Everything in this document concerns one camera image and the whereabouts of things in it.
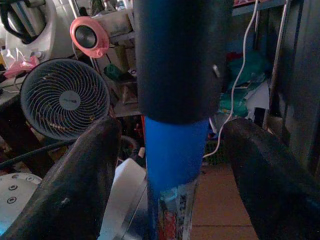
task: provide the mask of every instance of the label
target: label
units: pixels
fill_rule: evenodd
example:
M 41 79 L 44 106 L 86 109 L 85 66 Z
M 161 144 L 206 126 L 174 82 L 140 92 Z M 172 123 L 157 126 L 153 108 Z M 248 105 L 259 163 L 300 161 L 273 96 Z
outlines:
M 160 193 L 157 230 L 159 240 L 189 240 L 197 180 Z

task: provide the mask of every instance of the gray fan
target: gray fan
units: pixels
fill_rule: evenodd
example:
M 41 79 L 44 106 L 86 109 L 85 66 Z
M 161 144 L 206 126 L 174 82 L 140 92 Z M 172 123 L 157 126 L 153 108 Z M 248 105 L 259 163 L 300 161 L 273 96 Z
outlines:
M 53 59 L 34 68 L 21 87 L 26 119 L 41 134 L 72 140 L 108 114 L 110 94 L 104 79 L 87 64 Z

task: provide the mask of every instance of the fan grille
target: fan grille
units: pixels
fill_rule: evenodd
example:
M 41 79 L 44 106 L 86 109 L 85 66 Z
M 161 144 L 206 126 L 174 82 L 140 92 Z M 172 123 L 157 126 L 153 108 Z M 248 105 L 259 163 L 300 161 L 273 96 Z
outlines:
M 54 59 L 25 78 L 21 107 L 40 133 L 58 140 L 76 139 L 107 114 L 110 95 L 104 79 L 90 66 L 72 59 Z

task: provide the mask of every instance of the tiled floor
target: tiled floor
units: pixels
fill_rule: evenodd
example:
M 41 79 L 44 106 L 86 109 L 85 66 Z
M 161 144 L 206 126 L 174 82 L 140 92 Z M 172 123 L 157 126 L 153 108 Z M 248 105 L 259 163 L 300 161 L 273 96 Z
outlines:
M 192 217 L 191 240 L 258 240 L 228 164 L 206 166 Z

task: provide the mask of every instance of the pink speaker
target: pink speaker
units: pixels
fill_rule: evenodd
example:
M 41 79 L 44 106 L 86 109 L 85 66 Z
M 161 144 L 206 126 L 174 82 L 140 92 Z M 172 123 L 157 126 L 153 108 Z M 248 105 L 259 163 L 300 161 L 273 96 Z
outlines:
M 76 18 L 70 26 L 74 44 L 87 56 L 98 59 L 109 49 L 109 36 L 95 19 L 89 16 Z

